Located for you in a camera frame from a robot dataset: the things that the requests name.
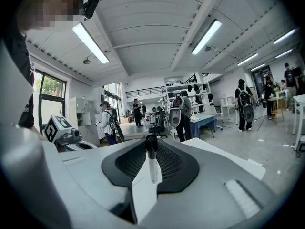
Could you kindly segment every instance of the tree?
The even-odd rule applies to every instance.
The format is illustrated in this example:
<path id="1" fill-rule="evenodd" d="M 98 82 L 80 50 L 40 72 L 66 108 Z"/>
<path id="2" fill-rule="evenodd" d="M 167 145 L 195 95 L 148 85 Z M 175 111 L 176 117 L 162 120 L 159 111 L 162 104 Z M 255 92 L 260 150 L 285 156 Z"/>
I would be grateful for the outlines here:
<path id="1" fill-rule="evenodd" d="M 37 79 L 35 81 L 35 88 L 40 89 L 41 79 Z M 44 77 L 43 86 L 42 86 L 42 93 L 47 95 L 52 95 L 55 97 L 61 97 L 62 91 L 62 83 L 49 78 Z"/>

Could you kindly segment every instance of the fluorescent ceiling light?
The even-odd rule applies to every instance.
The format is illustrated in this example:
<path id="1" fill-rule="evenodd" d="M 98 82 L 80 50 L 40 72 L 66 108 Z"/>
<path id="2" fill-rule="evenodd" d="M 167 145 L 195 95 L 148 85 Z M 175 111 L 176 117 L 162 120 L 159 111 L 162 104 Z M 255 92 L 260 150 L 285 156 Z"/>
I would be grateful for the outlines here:
<path id="1" fill-rule="evenodd" d="M 263 63 L 263 64 L 261 64 L 260 66 L 257 66 L 257 67 L 255 67 L 255 68 L 251 69 L 251 71 L 254 71 L 254 70 L 258 69 L 258 68 L 261 68 L 261 67 L 263 67 L 264 65 L 265 65 L 265 64 Z"/>
<path id="2" fill-rule="evenodd" d="M 256 54 L 252 55 L 251 57 L 245 59 L 244 61 L 241 61 L 241 62 L 238 63 L 237 65 L 240 66 L 240 65 L 242 65 L 243 63 L 246 63 L 247 61 L 253 59 L 253 58 L 256 57 L 257 55 L 258 55 L 258 54 L 256 53 Z"/>
<path id="3" fill-rule="evenodd" d="M 293 33 L 295 33 L 295 29 L 289 31 L 289 32 L 286 33 L 284 36 L 282 36 L 282 37 L 280 37 L 279 39 L 275 40 L 275 41 L 273 42 L 273 44 L 279 43 L 280 41 L 284 40 L 285 38 L 291 36 Z"/>
<path id="4" fill-rule="evenodd" d="M 291 51 L 292 51 L 292 49 L 290 49 L 290 50 L 288 50 L 288 51 L 286 51 L 286 52 L 284 52 L 284 53 L 282 53 L 282 54 L 276 56 L 275 58 L 278 59 L 278 58 L 280 58 L 280 57 L 282 57 L 282 56 L 284 56 L 284 55 L 290 53 Z"/>
<path id="5" fill-rule="evenodd" d="M 195 46 L 195 48 L 192 50 L 192 54 L 197 55 L 200 50 L 207 44 L 207 42 L 211 39 L 211 37 L 216 33 L 216 31 L 219 29 L 219 27 L 222 25 L 222 23 L 218 20 L 214 20 L 214 22 L 211 24 L 207 32 L 203 35 L 203 37 L 200 39 L 198 44 Z"/>
<path id="6" fill-rule="evenodd" d="M 99 48 L 99 46 L 96 44 L 94 39 L 91 37 L 81 22 L 74 26 L 72 30 L 102 63 L 109 63 L 107 56 Z"/>

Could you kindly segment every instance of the gray floor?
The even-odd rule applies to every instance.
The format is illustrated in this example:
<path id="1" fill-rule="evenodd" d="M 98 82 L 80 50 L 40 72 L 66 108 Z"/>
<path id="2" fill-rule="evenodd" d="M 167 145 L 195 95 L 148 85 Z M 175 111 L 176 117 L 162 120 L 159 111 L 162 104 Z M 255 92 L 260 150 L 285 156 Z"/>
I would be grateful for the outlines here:
<path id="1" fill-rule="evenodd" d="M 298 178 L 305 163 L 305 154 L 297 158 L 291 147 L 296 138 L 292 135 L 294 115 L 291 111 L 284 111 L 284 122 L 279 115 L 277 124 L 275 120 L 268 120 L 266 114 L 266 109 L 260 106 L 255 111 L 258 120 L 253 122 L 252 131 L 240 133 L 235 123 L 235 110 L 231 109 L 230 120 L 225 120 L 223 123 L 221 120 L 218 121 L 218 124 L 223 126 L 223 131 L 218 129 L 214 133 L 215 138 L 212 137 L 211 132 L 205 131 L 201 133 L 200 139 L 242 159 L 251 159 L 262 164 L 266 168 L 263 181 L 276 194 L 280 194 L 289 189 Z M 227 112 L 224 113 L 224 118 L 227 119 Z M 149 122 L 141 121 L 141 123 L 144 127 L 138 128 L 133 122 L 122 124 L 121 129 L 126 136 L 145 135 Z"/>

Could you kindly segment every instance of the blue table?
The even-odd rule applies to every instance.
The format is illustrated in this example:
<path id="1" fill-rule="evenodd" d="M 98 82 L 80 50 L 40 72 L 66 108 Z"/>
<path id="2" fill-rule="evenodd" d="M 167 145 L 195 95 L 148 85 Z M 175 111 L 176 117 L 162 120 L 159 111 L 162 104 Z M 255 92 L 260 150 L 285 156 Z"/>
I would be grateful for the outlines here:
<path id="1" fill-rule="evenodd" d="M 196 120 L 191 120 L 191 134 L 192 137 L 199 137 L 200 127 L 206 126 L 212 131 L 217 129 L 217 119 L 215 115 L 206 115 L 205 113 L 194 114 Z"/>

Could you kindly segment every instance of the white jacket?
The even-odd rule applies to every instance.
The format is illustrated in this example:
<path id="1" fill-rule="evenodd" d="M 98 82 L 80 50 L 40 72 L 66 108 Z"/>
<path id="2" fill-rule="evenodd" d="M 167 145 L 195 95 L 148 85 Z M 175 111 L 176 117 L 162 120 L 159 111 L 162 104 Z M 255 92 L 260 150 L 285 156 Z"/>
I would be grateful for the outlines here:
<path id="1" fill-rule="evenodd" d="M 101 128 L 103 130 L 103 132 L 108 134 L 108 135 L 112 135 L 112 129 L 109 126 L 109 119 L 111 116 L 112 112 L 111 110 L 107 109 L 102 113 L 102 122 L 101 122 Z"/>

